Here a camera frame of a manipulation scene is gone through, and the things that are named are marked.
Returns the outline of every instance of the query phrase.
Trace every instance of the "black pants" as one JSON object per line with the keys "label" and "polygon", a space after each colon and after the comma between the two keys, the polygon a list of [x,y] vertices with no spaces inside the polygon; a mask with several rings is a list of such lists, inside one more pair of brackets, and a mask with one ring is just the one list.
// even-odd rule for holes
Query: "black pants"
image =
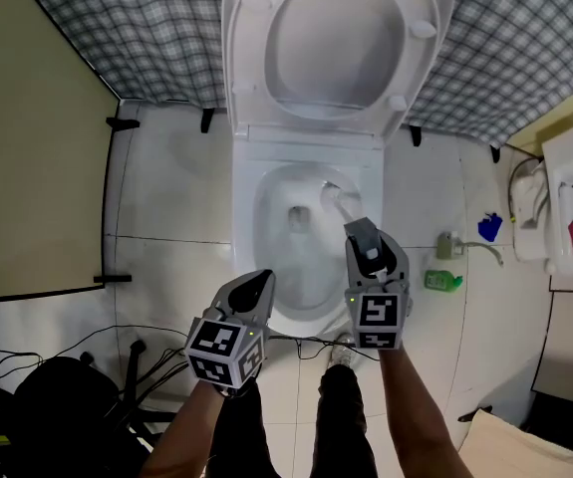
{"label": "black pants", "polygon": [[[337,364],[319,386],[317,436],[311,478],[376,478],[366,439],[364,403],[355,373]],[[224,401],[206,470],[208,478],[279,478],[270,461],[257,384],[240,398]]]}

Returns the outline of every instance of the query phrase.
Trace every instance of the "black chair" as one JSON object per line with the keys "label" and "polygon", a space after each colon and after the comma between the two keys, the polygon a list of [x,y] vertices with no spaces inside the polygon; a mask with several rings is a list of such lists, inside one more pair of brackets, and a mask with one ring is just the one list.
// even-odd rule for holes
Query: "black chair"
{"label": "black chair", "polygon": [[149,455],[139,438],[153,446],[160,436],[144,424],[174,418],[171,412],[140,409],[138,361],[144,350],[142,341],[131,346],[123,391],[90,366],[88,353],[48,359],[30,373],[0,408],[0,434],[11,443],[4,447],[4,474],[138,476]]}

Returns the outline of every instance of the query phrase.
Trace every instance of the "black cable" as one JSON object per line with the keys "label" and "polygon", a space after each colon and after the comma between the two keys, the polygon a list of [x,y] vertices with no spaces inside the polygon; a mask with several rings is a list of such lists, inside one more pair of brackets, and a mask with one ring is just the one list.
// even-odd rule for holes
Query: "black cable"
{"label": "black cable", "polygon": [[[180,355],[183,357],[183,354],[181,353],[183,350],[184,350],[184,347],[182,347],[180,349],[164,349],[162,356],[157,360],[157,362],[151,368],[149,368],[148,371],[144,375],[142,375],[138,380],[136,380],[136,385],[141,384],[142,382],[147,380],[149,377],[151,377],[154,373],[156,373],[159,369],[161,369],[165,364],[167,364],[175,356]],[[125,392],[125,390],[121,389],[120,391],[118,391],[118,394],[122,394],[124,392]]]}
{"label": "black cable", "polygon": [[140,405],[143,400],[149,396],[153,391],[158,389],[162,386],[165,382],[172,379],[176,375],[178,375],[181,371],[184,371],[188,368],[188,363],[186,361],[181,362],[173,366],[170,370],[168,370],[162,377],[160,377],[156,382],[154,382],[151,386],[144,390],[144,392],[136,399],[136,405]]}
{"label": "black cable", "polygon": [[9,359],[9,358],[16,358],[16,357],[22,357],[22,356],[35,356],[36,358],[38,358],[38,361],[43,360],[43,357],[40,356],[38,353],[17,353],[14,351],[5,351],[3,349],[0,349],[0,353],[8,355],[8,356],[2,358],[0,360],[0,363],[2,363],[4,360]]}
{"label": "black cable", "polygon": [[71,349],[79,346],[82,342],[84,342],[85,340],[88,340],[93,335],[97,335],[98,333],[101,333],[103,331],[112,330],[113,328],[145,328],[145,329],[150,329],[150,330],[171,331],[173,333],[178,333],[179,335],[182,335],[185,338],[188,338],[186,333],[183,333],[182,331],[178,331],[178,330],[170,330],[169,328],[158,328],[157,326],[144,326],[144,325],[140,325],[140,324],[113,324],[113,325],[108,326],[106,328],[102,328],[101,330],[94,331],[93,333],[87,335],[82,340],[80,340],[77,344],[73,344],[69,348],[66,348],[63,351],[60,351],[59,353],[57,353],[55,356],[51,356],[49,359],[57,358],[58,356],[63,355],[64,353],[67,353]]}
{"label": "black cable", "polygon": [[285,337],[283,335],[273,335],[271,337],[269,337],[268,340],[294,340],[296,342],[299,342],[298,344],[298,358],[299,359],[312,359],[312,358],[302,358],[301,357],[301,342],[315,342],[317,344],[323,344],[324,346],[319,349],[319,352],[316,353],[313,358],[316,358],[323,349],[325,349],[326,347],[330,347],[330,346],[343,346],[346,349],[350,349],[353,353],[358,354],[360,356],[363,356],[364,358],[368,358],[372,361],[379,361],[377,358],[373,358],[372,356],[368,356],[365,353],[362,353],[360,351],[358,351],[357,349],[355,349],[355,345],[354,344],[343,344],[341,342],[336,342],[336,341],[331,341],[331,340],[322,340],[322,339],[318,339],[317,337],[310,337],[310,338],[302,338],[302,339],[298,339],[295,337]]}
{"label": "black cable", "polygon": [[32,366],[36,366],[37,363],[31,363],[31,364],[27,364],[26,366],[18,366],[16,368],[12,368],[11,370],[9,370],[7,373],[4,373],[3,375],[0,376],[0,378],[6,377],[7,375],[9,375],[11,372],[16,371],[16,370],[22,370],[23,368],[31,368]]}
{"label": "black cable", "polygon": [[[42,364],[43,362],[48,361],[49,359],[53,359],[53,358],[57,358],[58,356],[63,355],[64,353],[67,353],[68,351],[70,351],[71,349],[76,348],[77,346],[79,346],[82,342],[85,342],[86,340],[88,340],[89,338],[91,338],[94,335],[97,335],[98,333],[102,333],[108,330],[112,330],[114,328],[142,328],[142,329],[149,329],[149,330],[159,330],[159,331],[170,331],[172,333],[177,333],[179,335],[182,335],[185,338],[188,338],[186,333],[183,333],[182,331],[178,331],[178,330],[172,330],[170,328],[160,328],[158,326],[148,326],[148,325],[141,325],[141,324],[113,324],[111,326],[107,326],[106,328],[102,328],[99,330],[95,330],[94,332],[88,334],[86,337],[84,337],[83,339],[81,339],[80,341],[78,341],[77,343],[73,344],[70,347],[67,347],[66,349],[64,349],[63,351],[60,351],[59,353],[57,353],[54,356],[51,356],[50,358],[42,358],[40,355],[38,355],[37,353],[12,353],[11,351],[3,351],[0,350],[0,353],[6,353],[6,354],[10,354],[10,355],[18,355],[18,356],[37,356],[39,359],[38,361],[36,361],[33,364],[29,364],[29,365],[25,365],[25,366],[18,366],[16,368],[12,368],[11,370],[9,370],[8,372],[6,372],[4,375],[1,375],[0,378],[6,377],[7,375],[9,375],[10,373],[12,373],[13,371],[16,370],[20,370],[20,369],[24,369],[24,368],[29,368],[31,366],[36,366],[38,364]],[[310,338],[294,338],[294,337],[286,337],[286,336],[281,336],[281,335],[273,335],[269,338],[269,340],[292,340],[296,343],[297,345],[297,357],[301,360],[307,360],[307,359],[314,359],[316,358],[323,349],[325,349],[326,347],[330,347],[330,346],[343,346],[346,349],[351,350],[353,353],[358,354],[360,356],[363,356],[364,358],[370,359],[372,361],[379,361],[376,358],[373,358],[372,356],[368,356],[365,353],[362,353],[360,351],[358,351],[357,349],[355,349],[354,344],[343,344],[341,342],[335,342],[335,341],[329,341],[329,340],[322,340],[322,339],[318,339],[317,337],[310,337]],[[307,357],[307,358],[303,358],[301,355],[301,343],[302,342],[315,342],[317,344],[322,344],[323,346],[317,351],[316,354],[314,354],[311,357]],[[138,381],[138,383],[141,383],[143,380],[145,380],[146,378],[149,378],[153,373],[155,373],[158,369],[160,369],[164,364],[166,364],[173,356],[176,356],[176,354],[181,353],[183,351],[183,348],[178,349],[176,351],[173,351],[171,354],[169,354],[168,356],[166,356],[166,358],[164,357],[164,354],[168,351],[172,351],[170,349],[166,349],[164,350],[164,352],[162,353],[162,356],[157,360],[157,362],[155,363],[155,365],[153,367],[155,367],[154,371],[150,371],[150,373],[148,372],[147,374],[145,374],[143,377],[141,377]]]}
{"label": "black cable", "polygon": [[10,358],[18,358],[18,357],[23,357],[23,356],[35,356],[36,358],[38,358],[38,363],[44,361],[43,357],[40,356],[38,353],[13,353],[12,355],[6,356],[4,358],[2,358],[0,360],[0,365],[5,362],[7,359]]}
{"label": "black cable", "polygon": [[[41,359],[39,359],[37,362],[33,363],[33,364],[29,364],[27,366],[18,366],[16,368],[12,368],[11,370],[9,370],[7,373],[5,373],[4,375],[1,375],[0,378],[2,377],[6,377],[7,375],[9,375],[12,371],[16,371],[16,370],[20,370],[23,368],[29,368],[30,366],[36,366],[38,364],[42,364],[43,362],[48,361],[49,359],[53,359],[53,358],[57,358],[58,356],[63,355],[64,353],[67,353],[68,351],[70,351],[71,349],[76,348],[77,346],[79,346],[82,342],[88,340],[89,338],[91,338],[93,335],[97,335],[98,333],[102,333],[104,331],[108,331],[108,330],[112,330],[114,328],[144,328],[144,329],[149,329],[149,330],[159,330],[159,331],[170,331],[173,333],[178,333],[179,335],[182,335],[183,337],[187,338],[186,333],[183,333],[182,331],[178,331],[178,330],[172,330],[170,328],[159,328],[157,326],[147,326],[147,325],[143,325],[143,324],[113,324],[111,326],[107,326],[106,328],[102,328],[100,330],[96,330],[90,334],[88,334],[86,337],[84,337],[83,339],[81,339],[79,342],[77,342],[76,344],[73,344],[72,346],[64,349],[63,351],[60,351],[59,353],[57,353],[54,356],[51,356],[50,358],[47,359],[43,359],[41,357]],[[10,353],[10,351],[0,351],[0,353]]]}

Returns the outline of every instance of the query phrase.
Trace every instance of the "green bottle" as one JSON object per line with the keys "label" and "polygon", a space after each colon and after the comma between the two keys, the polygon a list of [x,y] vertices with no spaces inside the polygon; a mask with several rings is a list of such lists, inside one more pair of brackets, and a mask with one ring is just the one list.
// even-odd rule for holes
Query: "green bottle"
{"label": "green bottle", "polygon": [[427,289],[454,292],[463,283],[462,276],[454,276],[450,271],[426,271],[424,285]]}

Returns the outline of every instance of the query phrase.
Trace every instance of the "checkered fabric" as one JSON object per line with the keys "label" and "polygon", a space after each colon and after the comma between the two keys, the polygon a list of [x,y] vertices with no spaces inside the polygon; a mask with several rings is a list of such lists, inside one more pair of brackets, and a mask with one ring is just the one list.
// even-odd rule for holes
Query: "checkered fabric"
{"label": "checkered fabric", "polygon": [[38,0],[124,99],[223,108],[221,0]]}
{"label": "checkered fabric", "polygon": [[573,94],[573,0],[456,0],[407,123],[499,147]]}
{"label": "checkered fabric", "polygon": [[[221,0],[39,0],[125,99],[225,106]],[[494,146],[573,94],[573,0],[456,0],[407,123]]]}

